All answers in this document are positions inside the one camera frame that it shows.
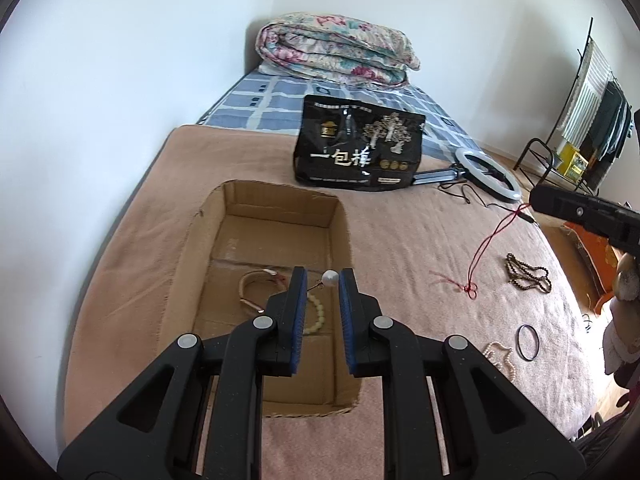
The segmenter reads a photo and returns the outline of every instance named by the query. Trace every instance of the bed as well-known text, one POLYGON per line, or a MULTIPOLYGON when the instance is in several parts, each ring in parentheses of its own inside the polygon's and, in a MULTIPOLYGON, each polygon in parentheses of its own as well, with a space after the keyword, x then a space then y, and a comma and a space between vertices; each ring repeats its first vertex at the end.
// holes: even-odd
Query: bed
POLYGON ((330 81, 261 74, 243 77, 214 104, 198 124, 253 132, 297 135, 307 94, 354 99, 396 108, 426 118, 422 154, 453 162, 456 148, 480 150, 474 140, 425 92, 416 86, 375 91, 330 81))
MULTIPOLYGON (((166 347, 167 298, 185 233, 212 190, 230 180, 299 186, 290 154, 307 92, 424 113, 425 170, 448 166, 456 147, 478 148, 415 87, 373 92, 250 73, 199 125, 171 133, 98 263, 72 339, 65 387, 68 441, 166 347)), ((534 325, 540 356, 532 363, 511 356, 514 384, 565 436, 578 430, 595 405, 593 356, 584 344, 574 294, 538 227, 516 219, 496 237, 474 275, 479 293, 472 301, 430 270, 462 279, 503 210, 465 204, 435 186, 383 194, 328 192, 344 205, 361 291, 377 297, 386 314, 419 335, 442 340, 460 333, 481 350, 492 341, 514 347, 517 327, 534 325), (386 233, 382 242, 375 235, 380 232, 386 233), (545 266, 551 293, 523 292, 508 283, 504 256, 509 252, 545 266)), ((382 478, 380 380, 363 380, 359 402, 349 413, 266 418, 262 434, 266 480, 382 478)))

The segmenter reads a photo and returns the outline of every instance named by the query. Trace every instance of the white ring light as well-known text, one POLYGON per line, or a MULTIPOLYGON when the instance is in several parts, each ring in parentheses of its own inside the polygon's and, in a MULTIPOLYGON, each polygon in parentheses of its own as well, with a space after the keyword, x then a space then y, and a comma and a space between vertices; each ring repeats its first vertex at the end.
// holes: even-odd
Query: white ring light
POLYGON ((458 148, 456 150, 456 161, 465 168, 465 176, 469 178, 469 180, 496 198, 511 203, 519 202, 522 199, 520 184, 518 184, 518 181, 511 174, 511 171, 503 168, 485 153, 477 152, 469 148, 458 148), (494 175, 485 174, 472 162, 473 159, 495 170, 494 175))

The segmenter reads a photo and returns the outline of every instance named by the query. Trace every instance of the red string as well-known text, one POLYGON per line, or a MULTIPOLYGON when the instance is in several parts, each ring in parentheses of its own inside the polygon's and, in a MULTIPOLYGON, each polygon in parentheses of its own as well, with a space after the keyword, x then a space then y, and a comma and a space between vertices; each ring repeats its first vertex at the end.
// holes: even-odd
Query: red string
POLYGON ((511 223, 513 223, 513 221, 517 218, 518 213, 520 213, 521 211, 524 211, 528 207, 530 207, 529 204, 521 204, 520 206, 518 206, 518 208, 513 213, 509 213, 507 216, 505 216, 502 220, 498 222, 498 225, 496 226, 493 233, 491 233, 487 238, 482 240, 482 242, 480 243, 480 246, 478 247, 478 250, 474 254, 474 257, 471 259, 471 263, 469 264, 469 269, 466 273, 466 285, 462 285, 461 283, 458 283, 455 280, 452 280, 451 278, 448 278, 447 276, 444 276, 443 274, 440 274, 438 272, 432 271, 431 273, 441 278, 444 278, 445 280, 455 285, 460 290, 464 290, 466 294, 469 296, 469 298, 471 298, 472 300, 475 300, 478 297, 478 284, 473 281, 473 276, 474 276, 474 271, 476 270, 476 268, 478 267, 478 264, 480 263, 480 258, 482 258, 482 255, 484 254, 487 247, 491 243, 491 240, 494 239, 495 235, 500 234, 507 227, 509 227, 511 223))

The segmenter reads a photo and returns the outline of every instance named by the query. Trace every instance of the floral quilt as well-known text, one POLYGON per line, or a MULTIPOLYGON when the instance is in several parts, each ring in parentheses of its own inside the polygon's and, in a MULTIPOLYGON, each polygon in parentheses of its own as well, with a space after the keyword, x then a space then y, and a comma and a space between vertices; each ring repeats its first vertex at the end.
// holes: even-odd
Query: floral quilt
POLYGON ((270 75, 322 78, 363 88, 406 86, 406 70, 420 60, 402 32, 337 14, 285 14, 255 40, 270 75))

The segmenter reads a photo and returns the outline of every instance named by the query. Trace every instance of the tree illustration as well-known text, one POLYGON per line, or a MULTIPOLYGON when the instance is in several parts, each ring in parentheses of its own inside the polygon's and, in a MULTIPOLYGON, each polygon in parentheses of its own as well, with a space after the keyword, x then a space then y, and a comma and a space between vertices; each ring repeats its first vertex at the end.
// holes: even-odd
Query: tree illustration
POLYGON ((395 142, 396 145, 391 148, 394 153, 402 153, 404 143, 411 140, 411 134, 402 124, 400 115, 395 112, 385 115, 373 124, 367 124, 363 133, 369 139, 371 149, 375 149, 378 139, 381 138, 384 138, 385 142, 395 142))

